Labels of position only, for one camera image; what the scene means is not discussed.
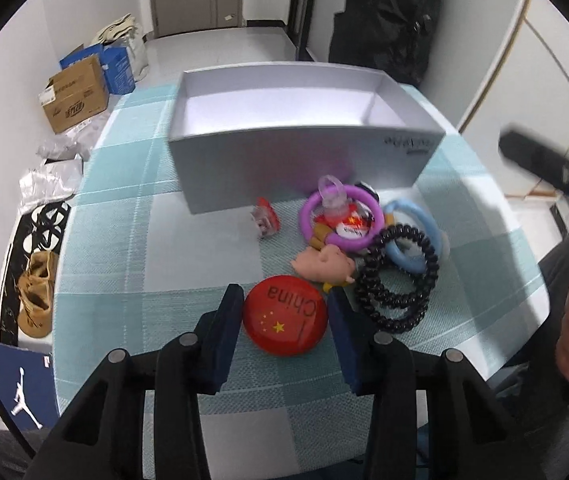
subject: white floor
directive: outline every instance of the white floor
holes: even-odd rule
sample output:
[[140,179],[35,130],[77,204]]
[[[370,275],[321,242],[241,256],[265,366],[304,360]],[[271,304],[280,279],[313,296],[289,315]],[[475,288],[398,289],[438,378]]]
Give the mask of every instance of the white floor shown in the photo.
[[538,261],[562,241],[560,231],[549,211],[552,202],[510,198],[509,205],[520,221],[524,234]]
[[[520,221],[538,261],[562,241],[557,224],[549,211],[552,203],[539,199],[509,199],[511,209]],[[564,198],[560,198],[556,203],[569,233],[569,203]]]
[[282,28],[223,28],[147,42],[149,73],[138,88],[175,83],[184,70],[261,61],[293,61],[295,47]]

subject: light blue checkered tablecloth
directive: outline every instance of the light blue checkered tablecloth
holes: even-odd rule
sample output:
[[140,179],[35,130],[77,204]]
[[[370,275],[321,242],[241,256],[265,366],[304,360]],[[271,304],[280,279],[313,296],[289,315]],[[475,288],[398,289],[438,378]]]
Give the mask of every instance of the light blue checkered tablecloth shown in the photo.
[[[426,318],[402,340],[434,354],[457,347],[487,378],[545,319],[548,297],[493,179],[437,110],[406,89],[448,135],[415,186],[383,190],[382,202],[404,196],[426,207],[451,254]],[[61,410],[109,350],[161,348],[215,309],[228,283],[246,294],[268,276],[289,274],[290,259],[305,246],[296,221],[301,201],[275,204],[282,232],[262,241],[250,208],[189,214],[165,140],[175,96],[175,86],[125,96],[85,168],[55,290]],[[242,331],[229,381],[217,396],[200,398],[213,478],[274,478],[361,454],[371,404],[349,393],[330,333],[308,354],[276,358]],[[153,476],[152,407],[149,396],[146,478]]]

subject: screw head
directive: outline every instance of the screw head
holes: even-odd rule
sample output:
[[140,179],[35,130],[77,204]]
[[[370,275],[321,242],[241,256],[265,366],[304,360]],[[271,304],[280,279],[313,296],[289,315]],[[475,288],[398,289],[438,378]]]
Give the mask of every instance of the screw head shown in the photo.
[[464,359],[464,354],[455,348],[449,348],[444,355],[452,363],[459,363]]
[[391,343],[393,343],[393,336],[389,332],[384,332],[383,330],[380,330],[379,332],[375,333],[375,335],[373,336],[373,340],[378,345],[390,345]]
[[180,345],[182,346],[193,346],[198,342],[198,336],[194,332],[187,332],[180,336]]
[[109,352],[108,359],[110,363],[119,363],[122,362],[125,357],[126,357],[126,352],[121,348],[117,348]]

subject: toy figure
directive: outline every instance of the toy figure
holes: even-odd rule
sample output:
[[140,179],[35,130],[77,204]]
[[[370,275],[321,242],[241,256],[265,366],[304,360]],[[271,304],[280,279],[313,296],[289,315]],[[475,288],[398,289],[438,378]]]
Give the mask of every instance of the toy figure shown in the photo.
[[335,245],[328,244],[321,251],[307,247],[298,253],[291,265],[309,282],[346,286],[354,281],[351,275],[355,272],[355,262]]

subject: black bag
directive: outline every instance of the black bag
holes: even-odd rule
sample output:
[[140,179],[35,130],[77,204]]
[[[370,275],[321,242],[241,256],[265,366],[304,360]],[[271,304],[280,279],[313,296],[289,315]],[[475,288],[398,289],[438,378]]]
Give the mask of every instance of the black bag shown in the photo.
[[384,70],[419,86],[429,63],[441,0],[346,0],[333,20],[328,60]]

